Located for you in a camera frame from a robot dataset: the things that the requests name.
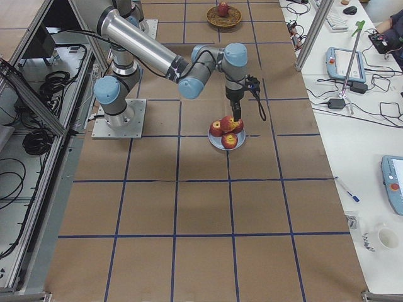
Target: white mug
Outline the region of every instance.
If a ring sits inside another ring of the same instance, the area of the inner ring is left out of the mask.
[[[399,246],[397,234],[385,224],[379,224],[363,234],[364,247],[370,252],[392,250]]]

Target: white plate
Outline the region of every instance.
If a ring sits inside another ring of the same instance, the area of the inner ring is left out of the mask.
[[[243,129],[241,132],[237,133],[237,137],[238,137],[238,143],[235,146],[235,148],[226,149],[226,148],[224,148],[224,146],[221,143],[221,137],[214,137],[210,134],[210,131],[208,132],[208,140],[210,141],[210,143],[212,143],[214,147],[221,149],[221,150],[230,151],[230,150],[235,150],[235,149],[239,148],[240,146],[242,146],[242,144],[245,142],[245,138],[246,138],[245,129]]]

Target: dark sleeve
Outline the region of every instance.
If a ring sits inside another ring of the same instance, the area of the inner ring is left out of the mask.
[[[398,20],[403,17],[403,9],[399,11],[397,14],[390,16],[392,18],[392,26],[398,22]]]

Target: white table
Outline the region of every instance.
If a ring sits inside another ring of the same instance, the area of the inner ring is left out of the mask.
[[[286,6],[290,2],[280,0],[280,4],[281,6]],[[302,69],[306,87],[316,95],[335,89],[330,82],[317,82],[317,79],[329,78],[326,72],[325,53],[329,47],[353,49],[356,36],[351,37],[351,34],[356,30],[355,23],[357,21],[365,20],[358,50],[362,51],[372,44],[365,30],[374,28],[374,25],[358,0],[351,0],[350,6],[352,5],[358,8],[358,12],[354,16],[347,16],[342,13],[346,6],[343,6],[339,0],[334,1],[333,8],[338,10],[344,19],[348,20],[349,31],[332,33],[327,25],[324,25]],[[306,10],[300,4],[293,4],[292,8],[298,12]],[[298,24],[304,27],[305,34],[309,30],[315,12],[316,9],[312,7],[307,14],[298,17]],[[286,21],[295,20],[295,15],[286,9],[283,9],[283,13]],[[389,66],[395,70],[400,70],[392,56],[385,60],[383,55],[378,54],[374,47],[364,54],[371,65]],[[370,72],[366,74],[368,87],[372,87],[370,84],[371,76],[372,73]],[[380,102],[396,102],[403,110],[403,98],[400,95],[400,92],[403,91],[403,76],[393,77],[390,80],[388,92],[382,92],[379,88],[375,88],[365,94],[358,94],[348,89],[347,96],[353,103],[373,113],[379,113]],[[378,83],[386,86],[386,82],[378,81]],[[322,103],[326,102],[328,98],[338,98],[338,93],[327,93],[319,99],[309,93],[309,98],[314,103]],[[377,294],[402,294],[403,216],[396,215],[389,204],[385,186],[383,185],[380,161],[383,155],[403,156],[403,129],[389,128],[315,110],[323,109],[327,111],[326,105],[312,105],[312,107],[314,108],[333,175],[339,176],[354,194],[361,199],[359,203],[354,202],[351,196],[341,186],[338,186],[345,212],[352,213],[359,219],[360,230],[358,232],[352,231],[351,234],[368,289]],[[353,116],[357,118],[387,123],[381,117],[373,117],[357,108],[353,109]],[[385,104],[382,105],[382,109],[390,115],[397,113],[396,105]],[[341,111],[332,112],[347,116],[351,115],[349,106]],[[361,234],[373,230],[379,223],[384,223],[393,229],[399,238],[399,247],[393,250],[377,249],[375,252],[370,252],[364,247]]]

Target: blue joint cap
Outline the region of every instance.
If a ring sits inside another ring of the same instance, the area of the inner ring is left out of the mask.
[[[196,45],[191,52],[191,61],[194,62],[197,58],[197,53],[202,49],[205,45]]]
[[[94,85],[94,94],[102,105],[113,103],[120,93],[120,83],[114,77],[107,75],[98,79]]]
[[[247,63],[247,50],[241,43],[231,43],[224,48],[224,57],[235,67],[243,67]]]
[[[179,92],[186,99],[195,99],[203,91],[204,84],[201,80],[190,77],[179,81]]]
[[[139,27],[139,21],[133,16],[129,16],[126,20],[129,21],[134,26]]]

